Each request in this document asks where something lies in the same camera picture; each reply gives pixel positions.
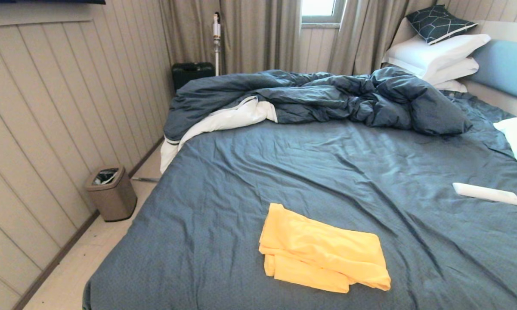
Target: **blue headboard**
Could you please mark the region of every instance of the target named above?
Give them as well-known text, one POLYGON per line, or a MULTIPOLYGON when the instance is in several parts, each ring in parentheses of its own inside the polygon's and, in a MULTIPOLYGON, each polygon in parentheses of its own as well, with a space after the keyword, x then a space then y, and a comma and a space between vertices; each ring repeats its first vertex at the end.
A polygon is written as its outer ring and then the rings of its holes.
POLYGON ((466 79, 517 97, 517 43, 492 40, 473 53, 478 72, 466 79))

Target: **floor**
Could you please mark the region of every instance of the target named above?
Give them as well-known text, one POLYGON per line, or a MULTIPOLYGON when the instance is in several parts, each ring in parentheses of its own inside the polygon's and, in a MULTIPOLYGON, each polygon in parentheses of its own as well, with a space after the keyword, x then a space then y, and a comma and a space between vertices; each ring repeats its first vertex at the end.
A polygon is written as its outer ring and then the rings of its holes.
MULTIPOLYGON (((157 148, 135 177, 160 178, 160 148, 157 148)), ((155 187, 155 183, 132 181, 138 196, 134 215, 121 222, 105 223, 99 216, 71 251, 54 269, 24 310, 81 309, 84 285, 103 259, 126 234, 132 220, 155 187)))

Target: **window frame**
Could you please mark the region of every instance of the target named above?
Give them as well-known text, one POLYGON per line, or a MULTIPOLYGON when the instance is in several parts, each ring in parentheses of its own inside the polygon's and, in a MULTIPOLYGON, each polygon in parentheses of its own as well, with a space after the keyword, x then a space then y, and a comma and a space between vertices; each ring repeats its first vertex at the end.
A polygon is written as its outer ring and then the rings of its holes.
POLYGON ((302 15, 302 24, 340 24, 345 0, 335 0, 331 15, 302 15))

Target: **beige curtain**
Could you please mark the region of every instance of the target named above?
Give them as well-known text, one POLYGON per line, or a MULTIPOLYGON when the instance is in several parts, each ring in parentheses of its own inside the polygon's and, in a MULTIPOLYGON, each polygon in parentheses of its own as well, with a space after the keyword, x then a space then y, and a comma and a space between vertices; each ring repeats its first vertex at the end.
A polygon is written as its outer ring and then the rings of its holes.
POLYGON ((171 63, 214 63, 212 23, 220 12, 220 71, 298 70, 301 0, 161 0, 171 63))
POLYGON ((398 25, 410 12, 436 0, 347 0, 341 29, 333 43, 329 72, 369 74, 381 67, 398 25))

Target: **mattress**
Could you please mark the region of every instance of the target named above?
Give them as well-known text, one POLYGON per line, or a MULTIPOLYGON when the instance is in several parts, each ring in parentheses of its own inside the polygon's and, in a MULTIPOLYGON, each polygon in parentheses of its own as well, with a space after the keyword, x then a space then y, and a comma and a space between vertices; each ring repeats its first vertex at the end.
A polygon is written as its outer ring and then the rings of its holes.
POLYGON ((194 137, 87 283, 83 308, 517 309, 517 206, 452 188, 517 194, 517 162, 491 125, 511 115, 446 94, 471 120, 467 133, 333 120, 194 137), (266 276, 258 239, 271 202, 377 234, 390 291, 337 294, 266 276))

